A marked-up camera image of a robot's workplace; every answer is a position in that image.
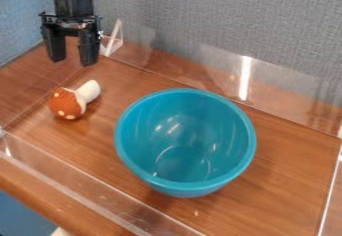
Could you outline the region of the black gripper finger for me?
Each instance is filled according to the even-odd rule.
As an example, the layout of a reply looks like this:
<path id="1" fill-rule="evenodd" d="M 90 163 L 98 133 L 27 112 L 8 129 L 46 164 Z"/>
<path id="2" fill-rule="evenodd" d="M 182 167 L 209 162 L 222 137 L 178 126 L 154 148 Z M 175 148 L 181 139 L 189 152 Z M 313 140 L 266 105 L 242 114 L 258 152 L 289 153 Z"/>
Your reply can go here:
<path id="1" fill-rule="evenodd" d="M 66 59 L 66 37 L 59 30 L 43 25 L 42 35 L 50 59 L 59 62 Z"/>
<path id="2" fill-rule="evenodd" d="M 79 31 L 79 54 L 84 67 L 94 65 L 99 59 L 100 38 L 96 32 L 90 29 Z"/>

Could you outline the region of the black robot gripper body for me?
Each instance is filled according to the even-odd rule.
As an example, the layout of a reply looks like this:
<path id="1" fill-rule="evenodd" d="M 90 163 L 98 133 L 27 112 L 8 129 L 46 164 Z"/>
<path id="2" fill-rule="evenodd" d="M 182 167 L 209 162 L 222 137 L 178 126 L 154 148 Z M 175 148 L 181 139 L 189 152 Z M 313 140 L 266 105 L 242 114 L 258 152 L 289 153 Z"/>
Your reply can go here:
<path id="1" fill-rule="evenodd" d="M 55 13 L 42 12 L 42 26 L 46 25 L 64 35 L 76 36 L 68 24 L 76 24 L 82 29 L 90 29 L 102 36 L 100 17 L 95 15 L 94 0 L 54 0 Z"/>

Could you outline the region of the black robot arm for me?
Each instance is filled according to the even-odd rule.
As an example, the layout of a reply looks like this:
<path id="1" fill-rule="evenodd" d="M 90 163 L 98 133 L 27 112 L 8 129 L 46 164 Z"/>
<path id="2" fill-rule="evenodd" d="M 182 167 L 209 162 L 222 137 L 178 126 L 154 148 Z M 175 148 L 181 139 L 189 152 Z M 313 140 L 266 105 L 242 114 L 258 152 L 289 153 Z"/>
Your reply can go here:
<path id="1" fill-rule="evenodd" d="M 79 38 L 83 67 L 98 63 L 103 31 L 102 17 L 94 12 L 92 0 L 54 0 L 55 13 L 42 12 L 40 32 L 48 57 L 54 62 L 67 58 L 66 38 Z"/>

